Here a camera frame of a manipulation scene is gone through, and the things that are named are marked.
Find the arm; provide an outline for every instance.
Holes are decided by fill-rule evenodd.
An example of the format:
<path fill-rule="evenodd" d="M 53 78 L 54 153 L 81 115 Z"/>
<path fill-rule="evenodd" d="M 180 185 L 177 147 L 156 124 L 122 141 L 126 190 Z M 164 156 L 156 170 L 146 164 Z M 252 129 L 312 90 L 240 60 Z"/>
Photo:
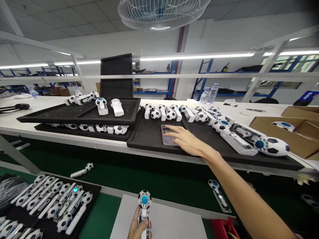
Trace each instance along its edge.
<path fill-rule="evenodd" d="M 265 201 L 233 170 L 219 152 L 200 141 L 188 130 L 167 125 L 174 133 L 174 143 L 184 151 L 202 157 L 222 185 L 227 197 L 249 234 L 254 239 L 297 239 L 284 221 Z"/>

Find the white paper sheet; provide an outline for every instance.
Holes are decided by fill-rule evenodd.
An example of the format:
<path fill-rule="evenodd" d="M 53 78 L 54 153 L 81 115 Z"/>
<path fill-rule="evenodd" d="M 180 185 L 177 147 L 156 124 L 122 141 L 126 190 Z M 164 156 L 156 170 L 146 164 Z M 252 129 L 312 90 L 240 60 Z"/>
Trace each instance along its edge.
<path fill-rule="evenodd" d="M 123 195 L 110 239 L 127 239 L 138 199 Z M 152 202 L 153 239 L 207 239 L 200 215 Z"/>

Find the fan guard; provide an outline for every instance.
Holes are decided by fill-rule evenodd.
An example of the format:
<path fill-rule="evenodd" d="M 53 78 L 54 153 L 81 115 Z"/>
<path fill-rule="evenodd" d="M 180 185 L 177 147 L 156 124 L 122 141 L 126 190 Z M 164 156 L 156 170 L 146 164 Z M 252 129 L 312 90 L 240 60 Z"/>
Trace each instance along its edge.
<path fill-rule="evenodd" d="M 121 0 L 122 22 L 143 31 L 173 30 L 200 18 L 211 0 Z"/>

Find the ceiling tile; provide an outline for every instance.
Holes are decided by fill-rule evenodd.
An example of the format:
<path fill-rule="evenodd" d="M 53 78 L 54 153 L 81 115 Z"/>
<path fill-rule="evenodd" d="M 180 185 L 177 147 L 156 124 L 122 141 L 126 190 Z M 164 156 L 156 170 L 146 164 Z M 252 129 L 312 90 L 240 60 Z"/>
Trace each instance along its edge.
<path fill-rule="evenodd" d="M 283 10 L 287 6 L 296 2 L 296 0 L 271 0 L 256 11 L 254 11 L 250 17 L 258 17 L 265 15 L 276 14 L 280 10 Z"/>
<path fill-rule="evenodd" d="M 65 3 L 67 5 L 70 5 L 71 7 L 93 2 L 93 0 L 63 0 L 63 1 L 65 1 Z"/>
<path fill-rule="evenodd" d="M 61 28 L 62 31 L 65 33 L 69 34 L 72 37 L 80 37 L 80 36 L 85 36 L 83 32 L 81 32 L 79 29 L 75 27 L 69 27 L 69 28 Z"/>
<path fill-rule="evenodd" d="M 85 25 L 77 26 L 76 28 L 78 28 L 79 30 L 81 30 L 87 35 L 101 34 L 101 32 L 92 24 L 85 24 Z"/>
<path fill-rule="evenodd" d="M 84 4 L 81 6 L 73 7 L 80 15 L 82 15 L 90 23 L 108 21 L 104 13 L 99 9 L 95 3 Z"/>
<path fill-rule="evenodd" d="M 13 7 L 9 7 L 9 9 L 10 9 L 10 11 L 11 11 L 11 13 L 12 13 L 12 15 L 14 16 L 15 19 L 20 19 L 20 18 L 22 18 L 22 17 L 28 16 L 26 13 L 21 12 L 21 11 L 15 9 L 15 8 L 13 8 Z"/>
<path fill-rule="evenodd" d="M 266 2 L 267 0 L 240 2 L 222 20 L 246 18 Z"/>
<path fill-rule="evenodd" d="M 89 23 L 85 20 L 80 14 L 74 11 L 72 8 L 61 9 L 52 12 L 54 15 L 57 15 L 67 23 L 70 23 L 73 26 L 79 26 Z"/>
<path fill-rule="evenodd" d="M 111 22 L 93 23 L 93 25 L 102 33 L 117 32 L 116 28 L 113 26 Z"/>
<path fill-rule="evenodd" d="M 13 30 L 10 29 L 6 20 L 3 18 L 3 15 L 0 15 L 0 31 L 8 32 L 14 34 Z"/>
<path fill-rule="evenodd" d="M 44 33 L 48 33 L 48 34 L 56 37 L 56 39 L 71 37 L 70 34 L 63 32 L 60 29 L 46 30 L 46 31 L 44 31 Z"/>
<path fill-rule="evenodd" d="M 125 31 L 133 31 L 135 29 L 130 28 L 128 26 L 126 26 L 122 20 L 114 20 L 111 21 L 113 23 L 113 25 L 115 26 L 115 28 L 119 31 L 119 32 L 125 32 Z"/>
<path fill-rule="evenodd" d="M 120 15 L 117 13 L 117 6 L 119 3 L 119 0 L 106 0 L 97 2 L 96 4 L 100 7 L 109 20 L 118 20 L 121 19 Z"/>
<path fill-rule="evenodd" d="M 29 38 L 29 39 L 33 39 L 33 40 L 37 40 L 37 41 L 44 41 L 45 38 L 43 36 L 37 36 L 35 34 L 26 32 L 26 31 L 22 31 L 23 35 L 25 38 Z"/>
<path fill-rule="evenodd" d="M 57 17 L 51 12 L 36 14 L 33 15 L 33 17 L 51 25 L 54 28 L 65 28 L 71 26 L 69 23 L 63 21 L 61 18 Z"/>
<path fill-rule="evenodd" d="M 36 4 L 40 5 L 46 10 L 52 11 L 52 10 L 58 10 L 61 8 L 67 8 L 69 7 L 64 1 L 62 0 L 32 0 Z"/>
<path fill-rule="evenodd" d="M 318 5 L 316 1 L 304 1 L 298 0 L 297 2 L 287 6 L 286 8 L 280 10 L 278 14 L 281 13 L 291 13 L 291 12 L 301 12 L 316 9 Z"/>
<path fill-rule="evenodd" d="M 8 5 L 28 15 L 46 12 L 44 8 L 40 7 L 38 4 L 32 2 L 31 0 L 9 0 L 6 2 Z"/>
<path fill-rule="evenodd" d="M 245 0 L 212 0 L 209 6 L 234 3 L 234 2 L 240 2 L 240 1 L 245 1 Z"/>
<path fill-rule="evenodd" d="M 32 16 L 24 17 L 17 20 L 17 23 L 21 30 L 26 30 L 30 33 L 42 30 L 52 29 L 52 27 Z"/>
<path fill-rule="evenodd" d="M 213 18 L 214 21 L 221 20 L 236 5 L 237 3 L 228 3 L 217 6 L 208 6 L 199 19 Z"/>

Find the ceiling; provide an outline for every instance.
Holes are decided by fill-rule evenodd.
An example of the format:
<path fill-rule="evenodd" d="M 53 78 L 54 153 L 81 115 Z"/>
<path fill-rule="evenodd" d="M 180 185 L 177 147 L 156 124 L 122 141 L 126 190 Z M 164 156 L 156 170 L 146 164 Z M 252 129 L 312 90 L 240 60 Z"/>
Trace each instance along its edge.
<path fill-rule="evenodd" d="M 6 0 L 27 38 L 38 41 L 130 31 L 117 13 L 120 0 Z M 305 0 L 212 0 L 200 19 L 214 21 L 312 9 Z M 10 32 L 5 21 L 0 30 Z"/>

